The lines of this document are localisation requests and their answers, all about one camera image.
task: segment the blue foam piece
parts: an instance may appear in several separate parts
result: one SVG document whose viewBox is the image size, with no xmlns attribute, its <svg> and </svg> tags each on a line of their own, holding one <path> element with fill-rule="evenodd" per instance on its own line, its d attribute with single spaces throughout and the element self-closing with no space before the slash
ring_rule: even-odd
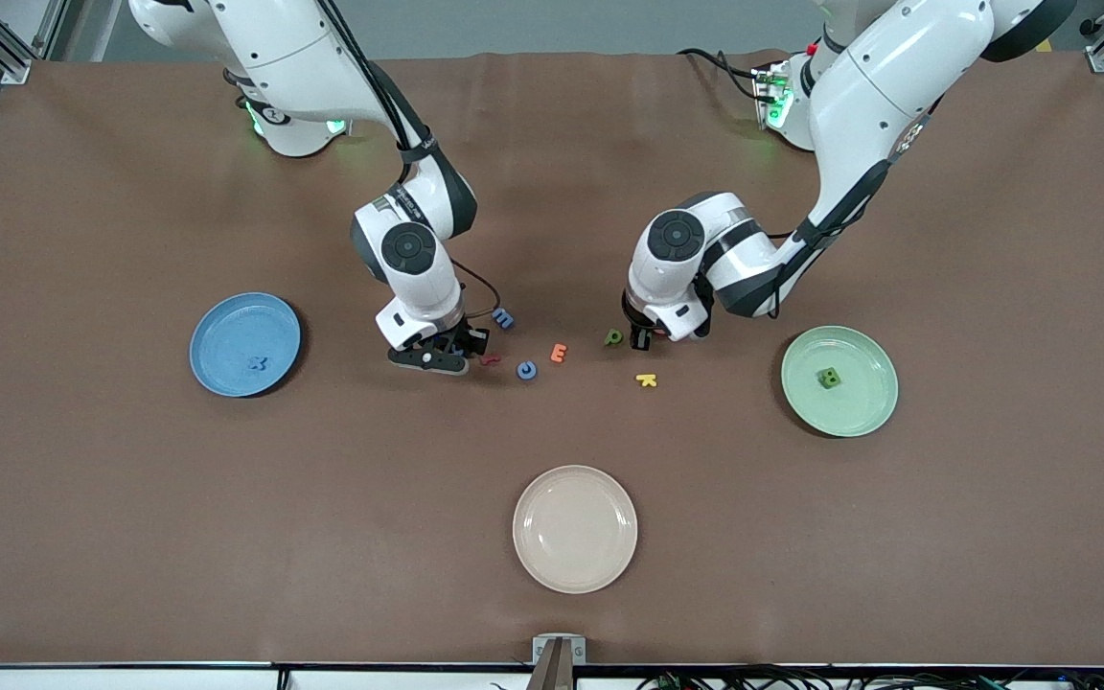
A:
<svg viewBox="0 0 1104 690">
<path fill-rule="evenodd" d="M 513 317 L 509 316 L 509 311 L 501 309 L 500 307 L 497 307 L 493 314 L 491 314 L 491 320 L 495 320 L 497 326 L 505 330 L 508 330 L 509 327 L 513 326 Z"/>
<path fill-rule="evenodd" d="M 535 367 L 534 362 L 530 360 L 527 360 L 518 365 L 518 379 L 521 379 L 522 381 L 530 381 L 534 379 L 539 372 L 539 368 Z"/>
<path fill-rule="evenodd" d="M 190 368 L 220 396 L 256 396 L 297 361 L 301 322 L 273 294 L 237 294 L 206 312 L 190 338 Z"/>
</svg>

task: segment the brown paper surface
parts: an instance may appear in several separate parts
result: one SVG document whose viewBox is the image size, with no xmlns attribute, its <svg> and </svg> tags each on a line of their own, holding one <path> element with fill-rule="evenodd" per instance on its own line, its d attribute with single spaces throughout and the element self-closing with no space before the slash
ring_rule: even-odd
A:
<svg viewBox="0 0 1104 690">
<path fill-rule="evenodd" d="M 211 64 L 43 62 L 3 91 L 0 662 L 509 660 L 574 631 L 595 662 L 1104 665 L 1104 75 L 1081 55 L 978 64 L 779 320 L 649 353 L 602 346 L 645 223 L 726 189 L 792 230 L 810 155 L 684 57 L 388 70 L 478 193 L 448 250 L 517 319 L 465 380 L 384 358 L 389 291 L 347 232 L 397 171 L 380 127 L 285 160 Z M 301 311 L 306 359 L 212 396 L 190 333 L 255 289 Z M 892 357 L 880 432 L 824 438 L 781 399 L 820 323 Z M 570 463 L 640 526 L 582 597 L 510 541 Z"/>
</svg>

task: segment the cable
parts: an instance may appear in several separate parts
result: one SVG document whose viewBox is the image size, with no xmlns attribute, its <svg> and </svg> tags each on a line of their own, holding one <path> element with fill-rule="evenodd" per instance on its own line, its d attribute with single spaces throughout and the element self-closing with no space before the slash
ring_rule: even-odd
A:
<svg viewBox="0 0 1104 690">
<path fill-rule="evenodd" d="M 351 28 L 347 25 L 343 12 L 340 11 L 338 4 L 333 3 L 333 1 L 316 0 L 316 2 L 335 26 L 338 38 L 346 44 L 347 52 L 352 54 L 355 66 L 360 67 L 360 74 L 364 75 L 364 82 L 369 84 L 369 88 L 372 88 L 373 95 L 378 97 L 378 104 L 381 104 L 382 110 L 385 110 L 386 119 L 390 120 L 390 126 L 395 130 L 395 139 L 399 140 L 399 148 L 407 151 L 407 149 L 411 149 L 411 140 L 407 139 L 407 129 L 403 126 L 403 119 L 399 117 L 394 100 L 391 99 L 385 87 L 381 86 L 378 75 L 373 72 L 373 65 L 364 56 L 364 51 L 360 49 L 360 43 L 355 42 L 355 35 L 352 33 Z M 395 184 L 406 182 L 408 174 L 411 174 L 411 163 L 404 162 L 403 169 L 399 171 L 399 179 L 395 181 Z"/>
<path fill-rule="evenodd" d="M 710 55 L 710 53 L 701 51 L 700 47 L 684 47 L 683 51 L 680 51 L 680 52 L 678 52 L 676 54 L 678 54 L 678 55 L 699 55 L 701 57 L 705 57 L 707 61 L 709 61 L 711 65 L 714 65 L 719 70 L 722 70 L 722 71 L 724 71 L 724 73 L 726 73 L 726 76 L 729 76 L 731 78 L 731 83 L 734 84 L 735 87 L 740 89 L 740 93 L 743 93 L 745 96 L 747 96 L 749 98 L 752 98 L 753 100 L 762 102 L 762 104 L 774 104 L 774 102 L 776 102 L 775 98 L 772 98 L 769 96 L 761 96 L 761 95 L 757 95 L 757 93 L 753 93 L 753 92 L 747 91 L 747 88 L 745 88 L 744 85 L 741 84 L 740 79 L 736 78 L 736 77 L 742 76 L 742 77 L 752 78 L 752 70 L 765 70 L 766 67 L 769 67 L 771 65 L 778 64 L 778 62 L 783 62 L 783 61 L 764 62 L 764 64 L 754 66 L 750 71 L 743 71 L 743 70 L 736 70 L 735 67 L 732 67 L 731 66 L 731 62 L 728 62 L 726 54 L 723 53 L 722 51 L 719 51 L 718 55 Z"/>
<path fill-rule="evenodd" d="M 468 318 L 468 319 L 477 319 L 479 317 L 486 317 L 487 315 L 493 314 L 493 311 L 496 311 L 497 309 L 500 309 L 500 293 L 498 291 L 498 289 L 496 289 L 493 287 L 493 285 L 491 285 L 490 283 L 488 283 L 488 280 L 485 278 L 485 276 L 479 275 L 479 274 L 477 274 L 477 272 L 474 272 L 474 270 L 469 269 L 468 267 L 466 267 L 465 265 L 463 265 L 461 263 L 459 263 L 459 261 L 457 261 L 457 258 L 450 258 L 450 263 L 454 264 L 457 267 L 460 267 L 460 269 L 463 269 L 463 272 L 465 274 L 471 276 L 471 278 L 478 279 L 479 280 L 479 285 L 482 285 L 484 287 L 487 287 L 488 291 L 491 293 L 491 299 L 493 300 L 493 301 L 491 301 L 490 309 L 481 309 L 481 310 L 478 310 L 478 311 L 471 311 L 471 314 L 468 314 L 468 317 L 466 317 L 466 318 Z"/>
</svg>

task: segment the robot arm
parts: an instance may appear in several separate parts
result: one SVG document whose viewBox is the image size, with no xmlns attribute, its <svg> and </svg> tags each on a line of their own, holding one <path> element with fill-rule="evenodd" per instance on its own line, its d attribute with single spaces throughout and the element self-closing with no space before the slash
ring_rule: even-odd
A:
<svg viewBox="0 0 1104 690">
<path fill-rule="evenodd" d="M 814 1 L 819 4 L 849 4 L 851 10 L 856 4 L 871 6 Z M 1007 1 L 1021 9 L 1025 4 L 1038 4 L 1026 0 Z M 989 51 L 994 40 L 1015 31 L 1015 28 L 1005 26 L 1004 33 L 999 33 L 996 19 L 1000 13 L 994 8 L 996 3 L 998 0 L 992 3 L 981 0 L 901 0 L 892 8 L 883 3 L 887 11 L 829 59 L 827 68 L 820 71 L 818 77 L 811 75 L 811 64 L 825 51 L 817 51 L 816 55 L 802 62 L 800 74 L 809 82 L 807 87 L 803 87 L 797 78 L 785 78 L 785 91 L 789 94 L 774 95 L 786 97 L 784 108 L 794 108 L 798 120 L 786 118 L 792 113 L 784 110 L 781 123 L 793 131 L 803 130 L 809 144 L 806 148 L 816 151 L 820 178 L 816 204 L 779 247 L 774 247 L 769 236 L 755 222 L 737 224 L 716 236 L 707 236 L 700 256 L 688 259 L 698 262 L 697 272 L 688 279 L 683 279 L 683 272 L 661 274 L 671 282 L 662 288 L 662 294 L 670 296 L 687 287 L 694 287 L 697 294 L 713 288 L 723 308 L 733 315 L 776 317 L 781 301 L 785 300 L 803 273 L 837 240 L 841 231 L 862 216 L 889 168 L 924 126 L 933 104 L 978 56 Z M 862 17 L 862 11 L 858 14 L 835 11 L 831 14 L 831 18 L 839 18 L 842 22 L 861 23 Z M 1004 17 L 1008 17 L 1008 12 L 1004 12 Z M 1026 21 L 1029 17 L 1031 14 L 1020 14 Z M 1037 31 L 1042 31 L 1042 26 L 1038 26 Z M 840 40 L 846 32 L 836 31 L 832 35 Z M 1020 36 L 1020 42 L 1028 43 L 1025 34 Z M 794 64 L 796 57 L 788 64 Z M 785 64 L 781 66 L 781 74 L 785 76 Z M 767 78 L 766 84 L 778 82 Z M 793 105 L 785 105 L 792 100 Z M 640 347 L 643 340 L 648 342 L 641 333 L 644 330 L 662 328 L 669 332 L 671 340 L 679 340 L 697 329 L 704 328 L 708 332 L 709 322 L 708 301 L 701 301 L 702 309 L 691 306 L 682 315 L 672 311 L 669 317 L 660 307 L 679 305 L 676 298 L 649 300 L 643 291 L 641 273 L 635 268 L 652 261 L 652 252 L 645 242 L 649 232 L 650 229 L 644 233 L 636 248 L 625 300 L 626 315 L 633 323 L 631 344 L 638 349 L 645 349 Z"/>
<path fill-rule="evenodd" d="M 369 272 L 395 295 L 375 320 L 396 365 L 468 371 L 464 354 L 484 353 L 488 336 L 466 323 L 443 243 L 471 227 L 475 194 L 393 79 L 364 59 L 338 9 L 329 0 L 130 0 L 130 9 L 158 42 L 223 62 L 277 153 L 316 153 L 347 120 L 390 130 L 403 174 L 351 226 Z"/>
<path fill-rule="evenodd" d="M 666 329 L 671 340 L 708 336 L 714 297 L 701 279 L 705 247 L 718 247 L 723 236 L 755 235 L 760 230 L 744 202 L 731 192 L 698 193 L 658 214 L 636 244 L 620 301 L 635 326 L 633 348 L 648 350 L 656 327 Z"/>
</svg>

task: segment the floor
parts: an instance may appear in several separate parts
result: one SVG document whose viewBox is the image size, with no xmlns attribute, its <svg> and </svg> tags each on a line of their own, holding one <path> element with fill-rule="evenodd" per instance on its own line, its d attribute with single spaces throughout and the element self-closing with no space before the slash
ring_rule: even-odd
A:
<svg viewBox="0 0 1104 690">
<path fill-rule="evenodd" d="M 810 3 L 786 0 L 346 0 L 347 18 L 369 56 L 455 57 L 476 53 L 673 53 L 696 45 L 740 53 L 798 49 L 819 34 Z M 1079 51 L 1082 19 L 1104 10 L 1081 0 L 1051 39 L 1055 51 Z M 402 25 L 402 31 L 394 26 Z M 74 61 L 195 61 L 149 40 L 123 0 L 88 0 L 66 46 Z"/>
</svg>

